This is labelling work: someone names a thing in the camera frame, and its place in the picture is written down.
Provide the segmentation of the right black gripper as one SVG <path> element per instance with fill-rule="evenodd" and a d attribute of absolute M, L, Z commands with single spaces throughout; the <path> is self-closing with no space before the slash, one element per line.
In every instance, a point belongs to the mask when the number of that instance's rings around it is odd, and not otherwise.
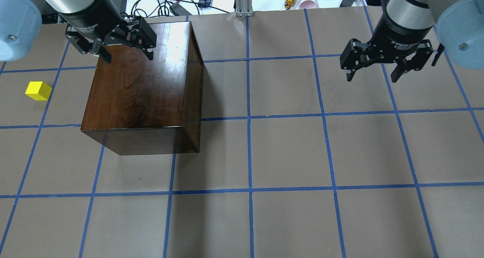
<path fill-rule="evenodd" d="M 409 29 L 382 15 L 367 43 L 352 38 L 344 48 L 340 68 L 346 71 L 346 81 L 375 63 L 397 64 L 391 73 L 392 83 L 409 71 L 422 70 L 433 52 L 430 40 L 425 38 L 430 29 Z"/>

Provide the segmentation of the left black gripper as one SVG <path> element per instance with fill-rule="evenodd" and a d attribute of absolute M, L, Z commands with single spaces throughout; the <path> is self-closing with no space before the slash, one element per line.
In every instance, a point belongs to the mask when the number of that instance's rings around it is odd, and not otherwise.
<path fill-rule="evenodd" d="M 87 8 L 65 15 L 68 25 L 65 38 L 79 53 L 91 53 L 111 64 L 112 55 L 105 46 L 122 44 L 142 50 L 154 59 L 157 35 L 142 16 L 127 21 L 111 0 L 93 0 Z"/>

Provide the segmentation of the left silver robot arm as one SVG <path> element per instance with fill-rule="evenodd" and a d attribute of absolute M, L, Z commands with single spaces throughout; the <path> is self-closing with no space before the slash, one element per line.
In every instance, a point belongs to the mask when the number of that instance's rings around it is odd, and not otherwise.
<path fill-rule="evenodd" d="M 127 21 L 111 0 L 1 0 L 1 61 L 24 58 L 40 32 L 41 12 L 49 4 L 66 22 L 66 39 L 81 54 L 111 63 L 106 46 L 125 45 L 142 50 L 153 60 L 157 35 L 141 16 Z"/>

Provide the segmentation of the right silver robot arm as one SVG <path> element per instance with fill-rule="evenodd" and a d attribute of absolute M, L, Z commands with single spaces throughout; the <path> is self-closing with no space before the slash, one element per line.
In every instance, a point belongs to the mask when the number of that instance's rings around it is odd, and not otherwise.
<path fill-rule="evenodd" d="M 432 65 L 443 51 L 458 66 L 483 69 L 484 0 L 389 0 L 371 39 L 361 43 L 349 40 L 340 56 L 346 80 L 356 71 L 375 63 L 396 64 L 391 80 L 409 71 L 419 71 L 433 52 L 426 39 L 435 27 L 440 42 Z"/>

